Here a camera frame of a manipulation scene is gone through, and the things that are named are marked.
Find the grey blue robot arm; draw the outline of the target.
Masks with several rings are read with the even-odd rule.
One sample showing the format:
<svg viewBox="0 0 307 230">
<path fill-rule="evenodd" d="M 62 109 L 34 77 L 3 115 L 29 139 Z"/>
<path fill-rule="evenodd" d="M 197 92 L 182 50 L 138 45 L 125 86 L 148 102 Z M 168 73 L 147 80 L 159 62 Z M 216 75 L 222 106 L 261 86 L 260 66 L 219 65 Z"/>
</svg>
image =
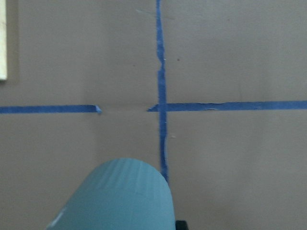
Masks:
<svg viewBox="0 0 307 230">
<path fill-rule="evenodd" d="M 48 230 L 174 230 L 171 191 L 153 166 L 120 158 L 96 167 Z"/>
</svg>

